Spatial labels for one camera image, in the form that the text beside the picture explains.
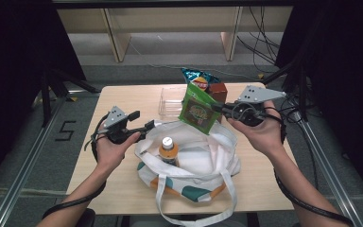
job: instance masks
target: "plastic bottle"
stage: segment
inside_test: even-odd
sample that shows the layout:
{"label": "plastic bottle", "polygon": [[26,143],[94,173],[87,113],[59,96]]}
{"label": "plastic bottle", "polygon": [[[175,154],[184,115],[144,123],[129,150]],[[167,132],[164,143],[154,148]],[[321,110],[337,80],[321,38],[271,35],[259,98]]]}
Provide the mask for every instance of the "plastic bottle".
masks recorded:
{"label": "plastic bottle", "polygon": [[162,140],[162,145],[159,147],[159,154],[165,163],[178,166],[178,152],[179,147],[173,142],[172,138],[165,137]]}

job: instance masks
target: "hand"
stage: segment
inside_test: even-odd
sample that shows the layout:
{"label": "hand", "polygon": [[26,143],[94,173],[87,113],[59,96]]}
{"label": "hand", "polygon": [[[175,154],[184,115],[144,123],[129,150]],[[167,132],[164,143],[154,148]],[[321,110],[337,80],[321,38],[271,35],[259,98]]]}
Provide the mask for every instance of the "hand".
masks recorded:
{"label": "hand", "polygon": [[107,137],[99,138],[96,143],[97,168],[102,168],[109,173],[113,172],[125,157],[126,150],[138,140],[140,134],[140,132],[134,133],[120,145],[112,143]]}
{"label": "hand", "polygon": [[[272,101],[264,102],[265,108],[275,108]],[[281,117],[279,113],[272,109],[266,109],[267,114]],[[278,121],[265,118],[265,120],[256,127],[250,127],[240,121],[228,119],[228,122],[238,131],[242,132],[250,141],[252,146],[258,151],[268,155],[270,152],[277,150],[282,146],[281,126]]]}

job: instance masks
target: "cardboard box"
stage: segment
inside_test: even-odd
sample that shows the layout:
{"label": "cardboard box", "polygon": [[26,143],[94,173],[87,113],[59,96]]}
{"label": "cardboard box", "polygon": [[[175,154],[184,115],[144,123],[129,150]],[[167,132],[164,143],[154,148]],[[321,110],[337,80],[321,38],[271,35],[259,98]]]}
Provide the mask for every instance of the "cardboard box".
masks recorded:
{"label": "cardboard box", "polygon": [[[208,94],[216,101],[225,103],[228,96],[228,89],[226,89],[225,83],[213,83],[208,88]],[[222,115],[217,119],[218,122],[222,121]]]}

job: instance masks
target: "transparent tray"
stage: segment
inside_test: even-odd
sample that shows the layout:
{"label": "transparent tray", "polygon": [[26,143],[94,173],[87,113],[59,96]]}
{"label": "transparent tray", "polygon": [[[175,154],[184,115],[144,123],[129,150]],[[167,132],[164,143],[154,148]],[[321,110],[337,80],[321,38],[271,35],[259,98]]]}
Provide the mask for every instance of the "transparent tray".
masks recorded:
{"label": "transparent tray", "polygon": [[182,111],[186,88],[163,88],[158,114],[162,120],[177,120]]}

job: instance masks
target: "white bag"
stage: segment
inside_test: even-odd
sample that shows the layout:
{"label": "white bag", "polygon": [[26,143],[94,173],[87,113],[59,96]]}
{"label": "white bag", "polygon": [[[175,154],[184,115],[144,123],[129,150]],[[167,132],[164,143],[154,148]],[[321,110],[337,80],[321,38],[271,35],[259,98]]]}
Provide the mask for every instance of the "white bag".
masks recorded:
{"label": "white bag", "polygon": [[[179,145],[179,166],[166,164],[159,156],[159,146],[167,136]],[[217,122],[206,135],[181,121],[159,124],[145,140],[137,143],[135,154],[142,160],[138,174],[147,186],[157,187],[157,207],[166,220],[183,226],[206,226],[233,214],[237,196],[231,177],[240,171],[240,160],[234,153],[236,143],[235,135]],[[220,214],[181,221],[162,212],[161,199],[165,190],[200,202],[210,201],[225,186],[233,204]]]}

